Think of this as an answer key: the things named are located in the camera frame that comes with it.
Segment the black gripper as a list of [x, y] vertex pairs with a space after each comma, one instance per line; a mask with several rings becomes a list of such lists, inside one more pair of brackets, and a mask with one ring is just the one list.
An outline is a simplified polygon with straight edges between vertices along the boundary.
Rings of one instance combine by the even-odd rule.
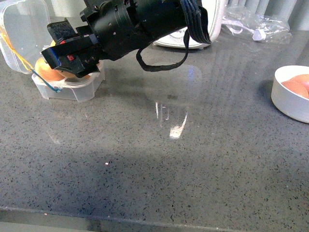
[[108, 58], [89, 25], [73, 28], [65, 19], [48, 24], [47, 30], [56, 44], [44, 49], [42, 56], [53, 70], [82, 78], [98, 72], [99, 62]]

